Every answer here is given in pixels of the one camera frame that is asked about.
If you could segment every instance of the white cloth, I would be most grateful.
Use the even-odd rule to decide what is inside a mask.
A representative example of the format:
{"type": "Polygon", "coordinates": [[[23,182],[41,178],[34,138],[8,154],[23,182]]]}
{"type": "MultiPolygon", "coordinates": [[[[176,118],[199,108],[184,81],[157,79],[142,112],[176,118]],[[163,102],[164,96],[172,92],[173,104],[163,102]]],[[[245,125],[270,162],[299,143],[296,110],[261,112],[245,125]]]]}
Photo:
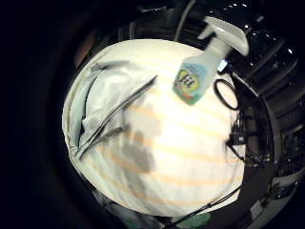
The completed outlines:
{"type": "MultiPolygon", "coordinates": [[[[124,41],[96,55],[75,79],[63,111],[63,131],[71,163],[106,197],[141,213],[179,217],[223,198],[241,184],[244,164],[224,143],[229,138],[236,113],[217,99],[213,86],[193,106],[184,103],[172,90],[183,59],[200,53],[196,48],[172,41],[124,41]],[[143,83],[157,74],[157,80],[120,113],[125,119],[125,130],[98,142],[78,159],[72,156],[73,148],[77,147],[72,141],[77,138],[71,128],[74,121],[71,111],[76,107],[73,101],[77,92],[86,91],[81,88],[86,88],[86,78],[93,77],[92,66],[105,66],[114,61],[129,61],[129,64],[115,67],[116,72],[108,74],[109,79],[115,81],[118,75],[129,79],[146,75],[143,83]],[[136,69],[126,72],[124,68],[128,65],[136,69]]],[[[231,81],[227,75],[222,77],[231,81]]],[[[119,98],[119,91],[108,87],[105,79],[95,79],[92,91],[87,91],[86,105],[79,104],[79,108],[85,106],[86,116],[104,115],[107,111],[100,113],[100,109],[119,98]],[[101,94],[101,88],[108,89],[101,94]]],[[[230,104],[235,102],[229,89],[220,88],[220,91],[230,104]]],[[[84,120],[85,132],[91,133],[92,125],[86,126],[84,120]]],[[[80,139],[84,143],[88,137],[82,135],[80,139]]],[[[244,146],[236,150],[244,156],[244,146]]],[[[237,197],[238,192],[205,212],[228,205],[237,197]]]]}

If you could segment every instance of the fabric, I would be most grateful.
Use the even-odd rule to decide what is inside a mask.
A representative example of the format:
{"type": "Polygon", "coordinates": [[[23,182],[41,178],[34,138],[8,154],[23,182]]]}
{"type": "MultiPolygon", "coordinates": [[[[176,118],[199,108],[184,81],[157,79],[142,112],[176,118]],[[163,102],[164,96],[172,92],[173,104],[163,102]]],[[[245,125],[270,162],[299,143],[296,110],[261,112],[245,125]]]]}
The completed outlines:
{"type": "MultiPolygon", "coordinates": [[[[196,48],[171,41],[124,41],[107,47],[75,79],[63,112],[63,131],[71,163],[107,198],[139,213],[182,217],[226,196],[241,184],[244,164],[225,146],[236,113],[223,106],[214,95],[213,86],[193,106],[184,103],[173,92],[175,75],[183,59],[198,54],[201,51],[196,48]],[[106,74],[111,80],[121,76],[116,87],[108,87],[104,77],[95,79],[92,85],[87,82],[86,77],[94,78],[92,66],[116,61],[129,62],[106,74]],[[137,79],[139,75],[152,78],[156,74],[153,86],[117,117],[117,120],[124,120],[122,132],[96,142],[80,158],[72,156],[73,147],[77,147],[73,142],[77,138],[74,130],[81,133],[77,125],[74,129],[71,125],[74,119],[71,110],[78,90],[83,94],[88,92],[86,87],[92,90],[88,93],[85,109],[80,105],[86,114],[82,125],[85,133],[89,133],[82,134],[81,145],[96,127],[85,121],[87,116],[94,117],[92,120],[101,115],[105,117],[107,106],[126,97],[125,91],[122,94],[120,91],[129,83],[129,80],[124,81],[124,76],[137,79]]],[[[221,77],[231,82],[229,76],[221,77]]],[[[234,95],[228,88],[219,87],[219,91],[234,105],[234,95]]],[[[122,125],[115,124],[114,129],[122,125]]],[[[241,156],[245,155],[244,146],[238,146],[236,150],[241,156]]],[[[238,192],[205,212],[228,205],[237,198],[238,192]]]]}
{"type": "Polygon", "coordinates": [[[153,77],[152,73],[128,61],[92,66],[91,74],[84,78],[71,104],[68,136],[71,138],[72,154],[76,158],[81,157],[99,129],[103,129],[98,136],[100,140],[123,131],[124,107],[113,115],[105,127],[104,120],[153,77]]]}

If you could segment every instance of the dark background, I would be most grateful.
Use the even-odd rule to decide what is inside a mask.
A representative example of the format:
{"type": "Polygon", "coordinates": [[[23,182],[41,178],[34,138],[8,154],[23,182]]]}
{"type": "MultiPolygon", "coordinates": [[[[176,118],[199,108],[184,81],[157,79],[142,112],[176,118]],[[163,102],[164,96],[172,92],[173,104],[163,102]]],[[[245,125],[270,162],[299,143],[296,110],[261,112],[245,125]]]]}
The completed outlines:
{"type": "MultiPolygon", "coordinates": [[[[105,2],[105,6],[112,6],[112,10],[101,12],[108,20],[123,16],[116,9],[129,5],[128,1],[124,6],[105,2]]],[[[260,11],[266,20],[304,59],[302,1],[265,0],[257,1],[256,5],[262,3],[260,11]]],[[[85,34],[83,22],[90,16],[84,9],[101,6],[103,1],[15,0],[1,7],[2,228],[93,228],[94,225],[103,228],[105,224],[106,219],[91,213],[94,206],[89,205],[90,197],[71,193],[82,189],[79,180],[71,182],[69,188],[63,184],[65,178],[59,176],[58,168],[53,165],[50,148],[54,146],[46,134],[50,118],[47,107],[53,106],[48,99],[51,76],[58,71],[57,63],[66,58],[63,57],[66,47],[72,50],[85,34]],[[71,39],[71,33],[80,36],[71,39]],[[79,198],[83,199],[82,203],[77,202],[79,198]]],[[[267,228],[304,228],[304,192],[302,184],[267,228]]]]}

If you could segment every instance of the spray bottle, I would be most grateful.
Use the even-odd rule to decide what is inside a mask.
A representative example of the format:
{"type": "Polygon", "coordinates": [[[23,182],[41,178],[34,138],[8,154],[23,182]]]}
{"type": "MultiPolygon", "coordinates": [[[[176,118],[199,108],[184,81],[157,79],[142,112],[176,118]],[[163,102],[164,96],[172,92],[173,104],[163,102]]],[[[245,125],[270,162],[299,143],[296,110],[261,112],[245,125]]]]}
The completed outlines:
{"type": "Polygon", "coordinates": [[[217,67],[231,49],[236,49],[243,55],[249,52],[248,41],[243,30],[210,16],[205,18],[205,22],[208,26],[198,39],[204,39],[213,32],[215,37],[203,53],[183,60],[173,83],[173,90],[189,105],[196,103],[208,90],[214,81],[217,67]]]}

